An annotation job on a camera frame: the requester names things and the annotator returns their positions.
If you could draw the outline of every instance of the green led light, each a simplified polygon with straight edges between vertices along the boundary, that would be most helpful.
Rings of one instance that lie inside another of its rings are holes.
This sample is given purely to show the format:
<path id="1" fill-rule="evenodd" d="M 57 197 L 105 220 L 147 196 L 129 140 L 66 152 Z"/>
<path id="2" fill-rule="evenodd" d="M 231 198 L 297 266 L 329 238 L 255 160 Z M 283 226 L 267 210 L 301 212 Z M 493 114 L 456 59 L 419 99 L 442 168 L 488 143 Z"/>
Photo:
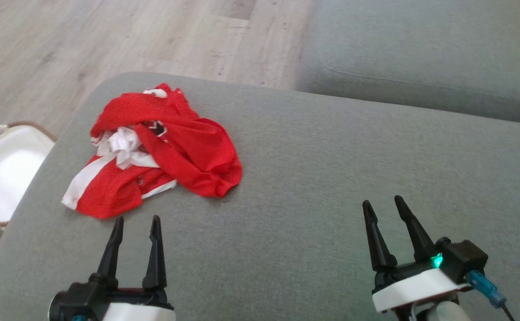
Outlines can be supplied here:
<path id="1" fill-rule="evenodd" d="M 442 254 L 441 253 L 438 253 L 437 256 L 432 256 L 430 258 L 430 261 L 431 261 L 431 264 L 432 264 L 432 267 L 433 268 L 439 268 L 440 265 L 442 264 Z"/>

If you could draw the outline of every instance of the gray upholstered surface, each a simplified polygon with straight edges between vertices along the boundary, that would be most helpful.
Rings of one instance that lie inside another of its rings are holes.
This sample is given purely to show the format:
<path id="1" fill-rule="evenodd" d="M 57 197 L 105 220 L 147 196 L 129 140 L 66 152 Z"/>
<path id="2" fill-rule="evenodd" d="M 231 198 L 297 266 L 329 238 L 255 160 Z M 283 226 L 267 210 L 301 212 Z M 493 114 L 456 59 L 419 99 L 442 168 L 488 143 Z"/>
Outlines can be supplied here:
<path id="1" fill-rule="evenodd" d="M 297 88 L 520 122 L 520 0 L 318 0 Z"/>
<path id="2" fill-rule="evenodd" d="M 159 74 L 101 85 L 60 138 L 0 242 L 0 317 L 45 319 L 52 296 L 87 280 L 111 221 L 60 204 L 94 153 L 87 136 L 113 97 L 168 82 L 231 135 L 244 166 L 225 199 L 182 187 L 125 215 L 117 277 L 139 286 L 151 216 L 164 230 L 179 320 L 392 320 L 376 314 L 361 204 L 370 199 L 399 262 L 412 258 L 393 197 L 430 235 L 471 239 L 520 320 L 520 123 Z M 503 319 L 480 295 L 473 320 Z"/>

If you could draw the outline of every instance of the black cable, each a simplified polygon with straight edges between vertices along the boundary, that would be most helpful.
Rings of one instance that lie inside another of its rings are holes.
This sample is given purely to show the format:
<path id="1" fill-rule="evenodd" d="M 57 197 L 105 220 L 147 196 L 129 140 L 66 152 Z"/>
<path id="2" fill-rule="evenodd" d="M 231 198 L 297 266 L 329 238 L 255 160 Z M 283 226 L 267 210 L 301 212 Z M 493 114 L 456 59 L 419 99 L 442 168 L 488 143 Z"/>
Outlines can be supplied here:
<path id="1" fill-rule="evenodd" d="M 510 321 L 515 321 L 515 319 L 513 318 L 513 316 L 511 315 L 508 307 L 506 307 L 506 304 L 502 304 L 502 309 L 504 309 L 504 312 L 506 313 L 506 315 L 508 315 L 508 318 L 510 319 Z"/>

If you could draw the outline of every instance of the red and white garment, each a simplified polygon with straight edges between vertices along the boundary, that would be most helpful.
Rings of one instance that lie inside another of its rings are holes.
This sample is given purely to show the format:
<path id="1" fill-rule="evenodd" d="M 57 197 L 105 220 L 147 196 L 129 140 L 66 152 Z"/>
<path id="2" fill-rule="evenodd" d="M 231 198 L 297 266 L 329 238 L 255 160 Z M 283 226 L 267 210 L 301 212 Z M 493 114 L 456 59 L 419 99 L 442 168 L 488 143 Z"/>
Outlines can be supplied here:
<path id="1" fill-rule="evenodd" d="M 162 83 L 113 99 L 90 132 L 97 153 L 74 177 L 62 203 L 99 219 L 114 217 L 177 183 L 223 197 L 242 178 L 225 129 Z"/>

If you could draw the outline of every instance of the floor plank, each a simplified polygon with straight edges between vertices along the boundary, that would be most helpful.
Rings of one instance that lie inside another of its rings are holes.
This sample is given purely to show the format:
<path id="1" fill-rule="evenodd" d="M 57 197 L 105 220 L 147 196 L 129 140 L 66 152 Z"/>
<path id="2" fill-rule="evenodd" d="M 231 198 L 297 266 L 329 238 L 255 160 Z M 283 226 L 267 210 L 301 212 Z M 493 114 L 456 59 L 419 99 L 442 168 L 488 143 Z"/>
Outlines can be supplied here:
<path id="1" fill-rule="evenodd" d="M 313 1 L 0 0 L 0 123 L 59 136 L 127 71 L 292 89 Z"/>

